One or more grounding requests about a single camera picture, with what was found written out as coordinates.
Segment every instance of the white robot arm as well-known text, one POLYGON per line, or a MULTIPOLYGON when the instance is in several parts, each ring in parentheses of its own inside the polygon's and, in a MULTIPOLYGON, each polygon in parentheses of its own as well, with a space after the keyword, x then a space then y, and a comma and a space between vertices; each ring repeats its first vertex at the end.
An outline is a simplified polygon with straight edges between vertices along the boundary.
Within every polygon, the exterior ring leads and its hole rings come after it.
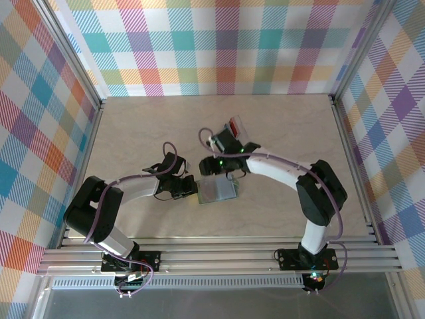
POLYGON ((297 259, 301 260, 304 268, 314 268, 326 251, 326 230, 335 214, 334 204, 341 209, 347 200, 347 193, 330 165, 323 160, 303 163, 271 154, 260 145, 248 142, 242 122, 238 118, 232 118, 222 131, 210 136, 207 144, 214 151, 214 156, 200 162, 202 175, 229 173, 241 169, 245 173, 275 179, 297 191, 301 209, 307 217, 297 259), (332 198, 310 173, 320 178, 332 198))
MULTIPOLYGON (((144 171, 160 173, 169 168, 175 155, 168 153, 162 163, 155 164, 144 171)), ((90 242, 96 243, 117 256, 132 257, 138 253, 139 247, 114 226, 120 205, 136 198, 157 195, 168 191, 173 199, 179 199, 198 192, 193 175, 185 175, 189 164, 184 158, 177 156, 173 169, 163 175, 149 178, 133 178, 119 181, 107 190, 101 214, 90 236, 90 242)), ((91 176, 84 181, 78 193, 64 214, 64 222, 80 234, 87 236, 94 223, 96 207, 102 192, 111 181, 104 181, 91 176)))

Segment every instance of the colorful plaid wall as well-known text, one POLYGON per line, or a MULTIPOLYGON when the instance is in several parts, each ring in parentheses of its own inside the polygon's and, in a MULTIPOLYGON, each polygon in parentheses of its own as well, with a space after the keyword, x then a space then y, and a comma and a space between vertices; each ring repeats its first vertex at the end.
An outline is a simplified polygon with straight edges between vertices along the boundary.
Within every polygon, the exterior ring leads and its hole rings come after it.
POLYGON ((112 96, 153 96, 329 92, 373 0, 50 2, 96 84, 112 96))
POLYGON ((363 21, 363 24, 361 25, 360 31, 356 36, 356 39, 354 40, 353 44, 351 45, 350 51, 345 57, 344 64, 341 67, 336 81, 333 83, 330 94, 334 95, 336 93, 336 90, 338 89, 339 84, 341 83, 341 80, 343 79, 347 68, 351 64, 351 61, 353 60, 353 57, 355 56, 357 49, 359 48, 359 45, 362 43, 363 38, 366 35, 366 31, 371 25, 371 22, 375 18, 375 15, 377 14, 379 5, 382 3, 383 0, 374 0, 372 7, 369 9, 369 12, 367 13, 366 19, 363 21))
POLYGON ((425 318, 425 0, 399 0, 342 111, 373 214, 425 318))
POLYGON ((0 318, 21 318, 95 108, 30 0, 0 0, 0 318))

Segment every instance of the marble-pattern surface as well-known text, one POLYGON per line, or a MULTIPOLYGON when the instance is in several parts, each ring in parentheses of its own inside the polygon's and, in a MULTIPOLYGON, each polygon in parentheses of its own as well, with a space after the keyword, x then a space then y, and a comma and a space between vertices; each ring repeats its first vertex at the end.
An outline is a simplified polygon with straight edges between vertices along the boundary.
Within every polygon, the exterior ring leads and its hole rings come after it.
MULTIPOLYGON (((198 179, 198 163, 209 155, 198 142, 199 129, 216 132, 237 114, 250 139, 270 152, 311 163, 328 161, 349 194, 342 210, 344 235, 367 234, 326 95, 109 98, 86 175, 115 179, 140 172, 162 161, 162 143, 170 141, 198 179)), ((240 180, 238 199, 206 205, 199 205, 196 195, 177 201, 136 199, 121 207, 116 225, 139 237, 302 236, 305 222, 292 189, 248 175, 240 180)), ((336 218, 333 225, 336 233, 336 218)))

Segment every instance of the cable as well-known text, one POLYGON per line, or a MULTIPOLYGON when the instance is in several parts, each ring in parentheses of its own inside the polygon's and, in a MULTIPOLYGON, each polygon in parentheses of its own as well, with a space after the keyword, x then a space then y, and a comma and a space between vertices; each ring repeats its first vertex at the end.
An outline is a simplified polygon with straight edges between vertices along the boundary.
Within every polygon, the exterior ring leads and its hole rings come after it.
POLYGON ((336 285, 336 283, 341 279, 341 276, 343 275, 345 269, 347 268, 347 261, 348 261, 348 250, 346 248, 346 246, 343 243, 340 242, 336 242, 336 241, 331 241, 331 244, 336 244, 336 245, 340 245, 341 247, 343 247, 344 250, 344 263, 343 266, 341 267, 341 271, 338 273, 337 278, 335 278, 335 280, 333 282, 331 282, 331 284, 329 286, 326 286, 325 288, 323 288, 322 290, 320 290, 321 292, 329 290, 330 288, 332 288, 333 286, 336 285))
POLYGON ((170 145, 172 148, 173 148, 173 150, 174 150, 174 161, 173 161, 173 163, 171 164, 171 166, 170 167, 168 167, 165 171, 161 171, 161 172, 159 172, 159 173, 152 173, 152 174, 138 174, 138 175, 129 175, 129 176, 125 176, 125 177, 122 177, 122 178, 120 178, 120 179, 118 179, 118 180, 116 180, 116 181, 113 181, 113 182, 111 182, 110 184, 108 184, 106 187, 105 187, 105 189, 104 189, 104 191, 102 192, 102 194, 101 194, 101 196, 100 196, 100 199, 99 199, 99 203, 98 203, 98 208, 96 209, 96 214, 95 214, 95 216, 94 216, 94 220, 93 220, 93 223, 92 223, 92 226, 91 226, 91 228, 90 228, 90 230, 89 230, 89 232, 88 232, 88 234, 87 234, 87 236, 86 236, 86 238, 83 240, 83 243, 84 244, 86 244, 89 240, 90 240, 90 238, 92 237, 92 235, 93 235, 93 233, 94 233, 94 229, 96 229, 96 226, 97 226, 97 224, 98 224, 98 221, 99 221, 99 217, 100 217, 100 211, 101 211, 101 208, 102 208, 102 204, 103 204, 103 202, 104 202, 104 198, 105 198, 105 195, 106 195, 106 192, 112 187, 112 186, 114 186, 114 185, 117 185, 117 184, 119 184, 121 181, 127 181, 127 180, 129 180, 129 179, 135 179, 135 178, 143 178, 143 177, 155 177, 155 176, 158 176, 158 175, 163 175, 163 174, 166 174, 166 173, 168 173, 169 171, 171 171, 172 169, 173 169, 173 167, 174 167, 174 165, 177 163, 177 148, 174 146, 174 144, 173 143, 171 143, 171 142, 165 142, 163 145, 162 145, 162 152, 163 152, 163 154, 164 154, 164 156, 165 156, 165 146, 166 145, 170 145))
POLYGON ((338 219, 338 224, 339 224, 338 235, 336 235, 336 236, 330 236, 330 237, 326 238, 326 241, 337 241, 338 239, 341 238, 341 236, 343 234, 343 220, 342 220, 342 217, 341 217, 341 212, 339 211, 338 204, 335 201, 335 199, 333 198, 333 196, 331 194, 331 191, 329 190, 329 188, 327 188, 325 182, 322 181, 319 178, 319 176, 317 176, 315 173, 313 173, 312 171, 310 171, 308 168, 306 168, 304 166, 301 166, 301 165, 299 165, 299 164, 297 164, 297 163, 295 163, 293 161, 290 161, 288 159, 281 158, 279 156, 275 156, 275 155, 272 155, 272 154, 264 154, 264 153, 224 154, 224 153, 220 153, 220 152, 215 152, 210 147, 208 147, 206 143, 203 142, 201 135, 202 135, 202 133, 204 131, 208 131, 211 136, 214 135, 214 132, 210 128, 201 128, 199 130, 199 132, 198 132, 198 139, 199 139, 201 145, 206 150, 208 150, 208 152, 210 152, 210 153, 212 153, 212 154, 214 154, 216 156, 220 156, 222 158, 244 158, 246 156, 256 156, 256 157, 259 157, 259 158, 270 158, 272 160, 279 161, 279 162, 281 162, 281 163, 283 163, 285 165, 288 165, 288 166, 294 167, 296 169, 299 169, 300 171, 303 171, 305 173, 308 173, 312 177, 314 177, 314 179, 322 186, 323 190, 325 191, 326 195, 328 196, 329 200, 331 201, 332 207, 333 207, 333 209, 335 211, 335 214, 336 214, 337 219, 338 219))
POLYGON ((162 198, 158 198, 156 195, 154 195, 154 198, 156 198, 159 201, 169 201, 170 199, 173 199, 172 197, 167 198, 167 199, 162 199, 162 198))
POLYGON ((240 176, 240 177, 231 177, 231 178, 228 178, 228 174, 229 174, 230 172, 229 171, 227 171, 226 172, 226 179, 228 180, 228 181, 237 181, 237 180, 239 180, 239 179, 241 179, 241 178, 244 178, 245 176, 246 176, 246 172, 244 171, 244 175, 242 175, 242 176, 240 176))
MULTIPOLYGON (((141 265, 141 266, 147 267, 149 269, 149 272, 151 273, 151 275, 146 280, 146 282, 142 286, 140 286, 138 289, 134 290, 133 292, 130 292, 130 291, 128 292, 128 296, 130 298, 131 298, 132 295, 137 294, 140 290, 145 288, 152 281, 154 270, 153 270, 153 267, 151 265, 149 265, 148 263, 144 263, 143 261, 135 261, 135 260, 132 260, 132 259, 127 259, 127 258, 123 258, 123 257, 118 256, 118 255, 115 255, 114 253, 112 253, 108 249, 105 249, 104 247, 100 246, 98 243, 93 243, 93 245, 95 247, 97 247, 98 249, 100 249, 101 251, 106 251, 109 255, 113 256, 115 259, 118 259, 119 261, 141 265)), ((123 291, 121 290, 121 287, 125 283, 126 282, 122 282, 118 285, 117 291, 118 291, 118 293, 120 294, 121 297, 124 295, 123 291)))

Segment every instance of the purple cable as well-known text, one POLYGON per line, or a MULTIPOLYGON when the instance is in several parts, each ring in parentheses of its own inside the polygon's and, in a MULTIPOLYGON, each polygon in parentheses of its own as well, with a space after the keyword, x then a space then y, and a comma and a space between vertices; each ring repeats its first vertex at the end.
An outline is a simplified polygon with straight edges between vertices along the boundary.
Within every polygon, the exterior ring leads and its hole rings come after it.
POLYGON ((96 210, 96 214, 95 214, 94 219, 93 219, 92 227, 90 228, 90 230, 89 230, 86 238, 83 240, 83 243, 84 244, 86 244, 90 240, 90 238, 92 237, 92 235, 94 233, 94 229, 96 229, 96 226, 98 225, 99 218, 100 218, 100 210, 101 210, 102 204, 104 202, 105 194, 109 190, 109 188, 111 188, 112 186, 118 184, 121 181, 127 181, 129 179, 143 178, 143 177, 155 177, 155 176, 158 176, 158 175, 166 174, 166 173, 168 173, 169 171, 171 171, 173 169, 174 165, 177 163, 177 148, 174 146, 173 143, 171 143, 171 142, 165 142, 164 144, 162 144, 162 152, 163 152, 164 156, 165 156, 165 146, 167 144, 170 145, 173 148, 175 156, 174 156, 173 163, 165 171, 161 171, 159 173, 153 173, 153 174, 145 174, 145 175, 137 174, 137 175, 125 176, 125 177, 122 177, 122 178, 120 178, 120 179, 118 179, 116 181, 111 182, 110 184, 108 184, 105 187, 105 189, 102 192, 102 194, 100 196, 100 199, 99 199, 99 204, 98 204, 98 208, 96 210))
POLYGON ((325 288, 323 288, 322 290, 320 290, 321 292, 329 290, 330 288, 332 288, 333 286, 335 286, 337 284, 337 282, 341 279, 341 276, 343 275, 345 269, 347 268, 347 261, 348 261, 348 250, 346 248, 346 246, 343 243, 339 243, 336 241, 331 241, 329 242, 330 244, 337 244, 340 245, 341 247, 343 247, 344 250, 344 263, 343 266, 341 267, 341 271, 338 273, 337 278, 335 278, 335 280, 333 282, 331 282, 331 284, 329 286, 326 286, 325 288))
POLYGON ((198 139, 199 139, 199 141, 200 141, 200 143, 201 143, 201 145, 205 148, 205 149, 207 149, 210 153, 212 153, 212 154, 214 154, 214 155, 216 155, 216 156, 220 156, 220 157, 222 157, 222 158, 244 158, 244 157, 246 157, 246 156, 256 156, 256 157, 259 157, 259 158, 270 158, 270 159, 272 159, 272 160, 276 160, 276 161, 279 161, 279 162, 281 162, 281 163, 283 163, 283 164, 286 164, 286 165, 289 165, 289 166, 292 166, 292 167, 294 167, 294 168, 296 168, 296 169, 299 169, 299 170, 301 170, 301 171, 304 171, 304 172, 306 172, 306 173, 308 173, 308 174, 310 174, 311 176, 313 176, 313 178, 322 186, 322 188, 325 190, 325 193, 326 193, 326 195, 328 196, 328 198, 329 198, 329 200, 331 201, 331 204, 332 204, 332 207, 333 207, 333 209, 335 210, 335 214, 337 215, 337 219, 338 219, 338 224, 339 224, 339 230, 338 230, 338 235, 336 235, 336 236, 330 236, 330 237, 328 237, 328 238, 326 238, 326 241, 337 241, 338 239, 340 239, 341 238, 341 236, 343 235, 343 220, 342 220, 342 217, 341 217, 341 213, 340 213, 340 211, 339 211, 339 208, 338 208, 338 204, 337 204, 337 202, 335 201, 335 199, 333 198, 333 196, 332 196, 332 194, 331 194, 331 191, 329 190, 329 188, 327 188, 327 186, 326 186, 326 184, 325 184, 325 182, 323 182, 320 178, 319 178, 319 176, 317 176, 315 173, 313 173, 312 171, 310 171, 308 168, 306 168, 306 167, 304 167, 304 166, 301 166, 301 165, 298 165, 297 163, 295 163, 295 162, 293 162, 293 161, 290 161, 290 160, 288 160, 288 159, 285 159, 285 158, 281 158, 281 157, 279 157, 279 156, 275 156, 275 155, 272 155, 272 154, 264 154, 264 153, 241 153, 241 154, 223 154, 223 153, 220 153, 220 152, 214 152, 211 148, 209 148, 204 142, 203 142, 203 140, 202 140, 202 137, 201 137, 201 134, 202 134, 202 132, 204 132, 204 131, 208 131, 209 133, 210 133, 210 135, 211 136, 213 136, 214 135, 214 132, 210 129, 210 128, 201 128, 200 130, 199 130, 199 132, 198 132, 198 139))
MULTIPOLYGON (((118 259, 120 261, 124 261, 126 263, 134 263, 134 264, 137 264, 137 265, 141 265, 141 266, 147 267, 149 269, 151 275, 149 276, 149 278, 147 279, 147 281, 142 286, 140 286, 138 289, 136 289, 136 290, 134 290, 132 292, 129 292, 128 296, 132 296, 134 294, 137 294, 140 290, 142 290, 143 288, 145 288, 152 281, 154 270, 153 270, 153 267, 151 265, 149 265, 147 263, 144 263, 143 261, 134 261, 132 259, 127 259, 127 258, 123 258, 123 257, 118 256, 118 255, 115 255, 114 253, 112 253, 108 249, 105 249, 104 247, 100 246, 97 243, 93 243, 93 245, 95 247, 99 248, 101 251, 106 251, 109 255, 113 256, 115 259, 118 259)), ((124 295, 124 293, 122 292, 121 287, 124 284, 125 283, 122 282, 121 284, 118 285, 118 292, 122 296, 124 295)))

